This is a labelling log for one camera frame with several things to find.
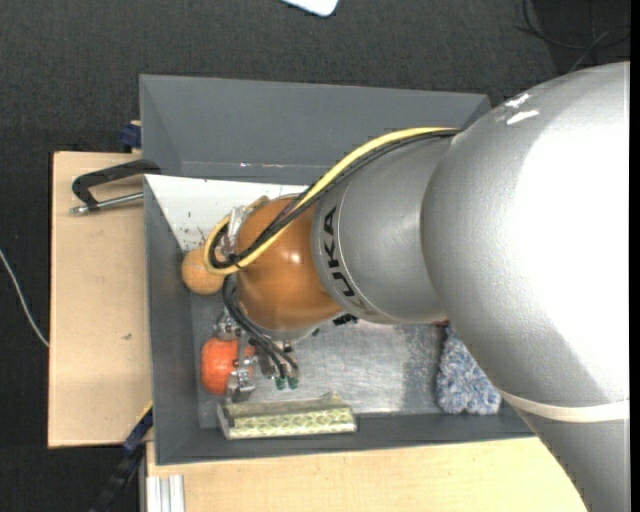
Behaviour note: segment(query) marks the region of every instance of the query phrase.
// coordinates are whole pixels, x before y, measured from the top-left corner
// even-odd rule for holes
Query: gray carpet
[[[543,28],[589,45],[585,2],[536,4]],[[598,31],[630,23],[630,1],[594,5]],[[277,0],[0,2],[0,247],[36,321],[49,318],[49,155],[122,150],[140,73],[481,92],[496,104],[585,53],[523,26],[519,0],[341,0],[328,19]],[[629,54],[621,43],[580,65]],[[0,332],[0,510],[86,510],[118,450],[46,450],[47,352],[4,269]],[[114,510],[135,507],[132,490]]]

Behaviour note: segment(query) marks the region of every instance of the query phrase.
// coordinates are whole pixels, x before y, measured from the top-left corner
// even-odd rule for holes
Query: gray bin
[[[163,174],[298,185],[317,179],[369,138],[415,126],[464,128],[489,109],[480,95],[159,76],[142,77],[141,98],[144,156]],[[212,421],[214,399],[198,383],[199,348],[211,328],[206,312],[221,305],[217,297],[194,297],[183,286],[183,251],[148,182],[144,192],[159,464],[532,435],[506,405],[495,416],[441,413],[433,389],[441,333],[428,326],[401,326],[407,339],[422,333],[423,343],[418,368],[404,364],[401,374],[391,375],[405,380],[401,407],[360,406],[355,434],[225,440]],[[348,338],[348,333],[339,335]],[[323,329],[329,340],[334,334]],[[415,355],[415,344],[407,343]],[[321,353],[319,345],[301,347],[301,363],[305,354]],[[368,357],[373,361],[375,354],[369,354],[351,358],[353,368],[364,367]],[[295,398],[294,393],[282,396]]]

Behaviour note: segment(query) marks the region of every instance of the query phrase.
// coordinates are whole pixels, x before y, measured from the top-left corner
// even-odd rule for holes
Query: blue cloth
[[[129,123],[120,130],[120,142],[131,148],[142,147],[142,128]]]
[[[460,414],[496,414],[502,398],[475,359],[447,327],[447,339],[442,348],[436,376],[438,405],[445,412]]]

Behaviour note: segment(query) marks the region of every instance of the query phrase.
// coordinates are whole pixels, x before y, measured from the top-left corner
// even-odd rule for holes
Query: orange object
[[[255,353],[253,347],[245,350],[245,357]],[[235,370],[238,359],[238,340],[223,341],[211,338],[200,352],[200,379],[204,388],[216,395],[224,395],[227,390],[227,379]]]
[[[251,213],[240,227],[236,253],[249,247],[290,201],[278,198]],[[342,310],[322,286],[311,256],[314,212],[315,206],[294,219],[258,259],[236,274],[240,304],[262,327],[306,329]]]
[[[207,272],[203,263],[204,248],[189,251],[182,260],[182,280],[193,293],[212,295],[222,288],[223,276]]]

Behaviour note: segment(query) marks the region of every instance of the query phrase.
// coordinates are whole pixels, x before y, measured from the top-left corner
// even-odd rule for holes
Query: wooden table
[[[54,155],[49,446],[121,443],[151,399],[142,206],[73,217],[71,183],[140,155]],[[140,179],[96,196],[139,191]],[[585,507],[536,438],[157,466],[188,512],[562,511]]]

